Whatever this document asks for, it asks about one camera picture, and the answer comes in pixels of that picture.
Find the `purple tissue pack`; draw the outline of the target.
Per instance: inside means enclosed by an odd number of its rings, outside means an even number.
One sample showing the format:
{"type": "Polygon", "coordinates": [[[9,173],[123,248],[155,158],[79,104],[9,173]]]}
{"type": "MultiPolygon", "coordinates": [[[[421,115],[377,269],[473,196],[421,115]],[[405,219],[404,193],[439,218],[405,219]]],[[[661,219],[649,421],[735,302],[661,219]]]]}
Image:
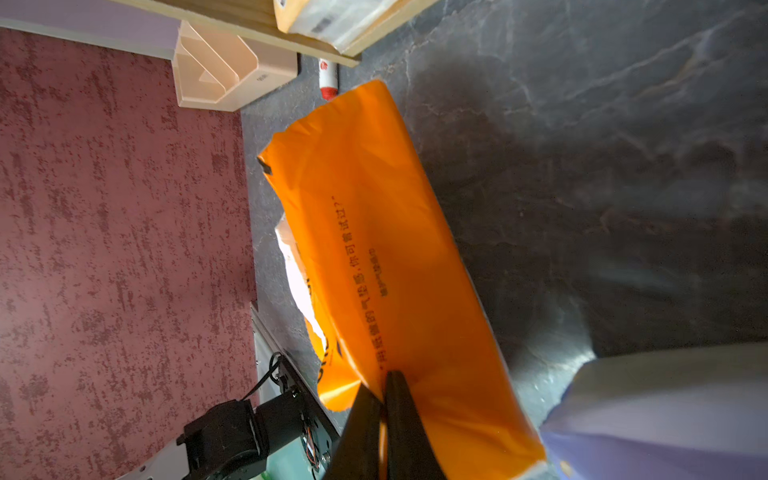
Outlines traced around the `purple tissue pack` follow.
{"type": "Polygon", "coordinates": [[[562,479],[764,479],[767,346],[590,361],[539,432],[562,479]]]}

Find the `orange tissue pack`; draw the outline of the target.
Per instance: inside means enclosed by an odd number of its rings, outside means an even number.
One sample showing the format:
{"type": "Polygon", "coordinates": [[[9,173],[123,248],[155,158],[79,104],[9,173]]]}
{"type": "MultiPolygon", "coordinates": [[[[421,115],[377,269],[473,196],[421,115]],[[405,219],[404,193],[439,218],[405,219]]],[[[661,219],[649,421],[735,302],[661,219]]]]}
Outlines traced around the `orange tissue pack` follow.
{"type": "Polygon", "coordinates": [[[403,373],[450,479],[522,479],[545,449],[397,106],[361,85],[275,134],[260,154],[305,269],[328,409],[403,373]]]}

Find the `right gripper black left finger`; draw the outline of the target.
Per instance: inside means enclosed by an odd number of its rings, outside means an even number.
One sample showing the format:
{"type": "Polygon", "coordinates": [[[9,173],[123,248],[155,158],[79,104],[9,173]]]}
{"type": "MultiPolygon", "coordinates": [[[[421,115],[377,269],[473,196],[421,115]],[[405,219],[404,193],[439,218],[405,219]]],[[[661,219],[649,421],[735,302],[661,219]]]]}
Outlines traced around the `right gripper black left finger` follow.
{"type": "Polygon", "coordinates": [[[382,416],[383,404],[361,385],[324,480],[379,478],[382,416]]]}

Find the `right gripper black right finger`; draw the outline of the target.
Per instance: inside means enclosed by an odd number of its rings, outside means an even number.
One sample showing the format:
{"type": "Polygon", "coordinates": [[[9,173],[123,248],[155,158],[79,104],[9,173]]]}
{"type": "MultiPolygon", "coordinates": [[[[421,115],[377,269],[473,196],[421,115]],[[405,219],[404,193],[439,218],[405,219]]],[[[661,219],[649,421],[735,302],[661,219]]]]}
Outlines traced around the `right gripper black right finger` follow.
{"type": "Polygon", "coordinates": [[[446,480],[426,434],[406,378],[390,371],[386,378],[387,478],[446,480]]]}

